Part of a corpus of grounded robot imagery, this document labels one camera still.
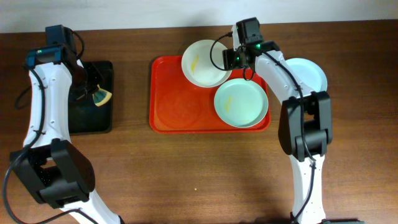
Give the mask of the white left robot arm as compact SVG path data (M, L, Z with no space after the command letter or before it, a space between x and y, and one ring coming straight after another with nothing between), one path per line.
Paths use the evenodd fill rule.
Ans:
M15 173L32 198L79 223L121 223L96 191L91 162L72 144L73 134L108 133L113 120L113 64L83 62L80 36L61 26L45 30L45 47L25 58L32 93L23 148L12 152Z

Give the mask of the light blue plate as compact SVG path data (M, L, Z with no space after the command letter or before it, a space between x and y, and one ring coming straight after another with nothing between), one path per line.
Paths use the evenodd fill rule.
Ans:
M286 60L286 63L299 79L315 92L327 91L325 72L316 63L305 58L291 58Z

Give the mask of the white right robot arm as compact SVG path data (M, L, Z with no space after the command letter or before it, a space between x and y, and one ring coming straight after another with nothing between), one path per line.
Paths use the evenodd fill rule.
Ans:
M333 138L329 94L314 90L289 67L279 46L264 40L257 18L235 23L228 36L233 48L223 51L224 68L251 68L281 103L278 138L294 180L290 222L325 223L322 168Z

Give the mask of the green yellow sponge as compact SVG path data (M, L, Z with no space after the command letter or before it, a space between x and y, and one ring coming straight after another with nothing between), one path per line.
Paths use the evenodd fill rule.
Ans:
M93 102L97 107L103 106L111 99L112 95L111 92L97 85L97 90L93 93Z

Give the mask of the cream white plate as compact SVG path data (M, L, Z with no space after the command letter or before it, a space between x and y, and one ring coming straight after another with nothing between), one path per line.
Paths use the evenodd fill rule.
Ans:
M196 86L212 88L224 83L231 75L231 71L223 71L217 67L224 68L222 53L226 47L214 40L199 40L190 45L182 56L182 71L186 79Z

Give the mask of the light green plate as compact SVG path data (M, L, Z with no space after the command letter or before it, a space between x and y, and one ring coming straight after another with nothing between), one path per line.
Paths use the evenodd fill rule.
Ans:
M215 93L213 104L218 117L235 128L259 124L269 109L266 91L254 81L242 78L223 83Z

